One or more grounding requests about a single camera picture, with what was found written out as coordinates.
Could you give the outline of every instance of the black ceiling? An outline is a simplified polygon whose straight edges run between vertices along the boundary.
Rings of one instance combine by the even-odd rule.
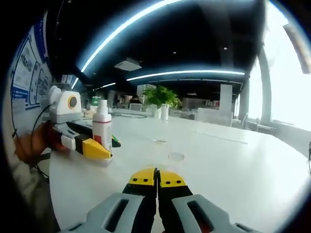
[[[48,49],[56,77],[73,73],[79,90],[108,83],[117,90],[131,92],[137,84],[195,78],[243,83],[261,47],[264,24],[263,0],[182,0],[142,17],[111,40],[84,71],[81,68],[94,50],[122,23],[159,0],[63,1],[50,9]],[[141,69],[114,68],[127,57],[140,62]],[[165,71],[221,69],[245,72],[245,76],[187,74],[127,82],[127,78]],[[216,85],[205,82],[204,85]],[[170,87],[184,85],[170,82]],[[187,85],[199,88],[203,82]]]

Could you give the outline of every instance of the green plant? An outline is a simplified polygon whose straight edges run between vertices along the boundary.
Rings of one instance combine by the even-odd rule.
[[[181,106],[177,94],[163,86],[149,87],[142,94],[146,96],[147,104],[155,104],[158,108],[164,103],[174,108]]]

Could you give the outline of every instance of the red label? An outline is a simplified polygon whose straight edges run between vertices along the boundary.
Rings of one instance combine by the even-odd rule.
[[[102,144],[102,137],[94,135],[94,140],[97,141],[99,144]]]

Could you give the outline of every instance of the table surface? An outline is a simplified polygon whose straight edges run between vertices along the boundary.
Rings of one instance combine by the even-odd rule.
[[[262,232],[287,222],[311,187],[306,158],[271,135],[176,117],[162,122],[121,116],[113,118],[112,133],[122,146],[113,149],[107,167],[75,151],[51,154],[51,197],[61,229],[84,221],[90,209],[146,167],[176,171],[194,194],[227,211],[232,223]],[[184,159],[172,160],[171,153]],[[152,232],[162,230],[157,213]]]

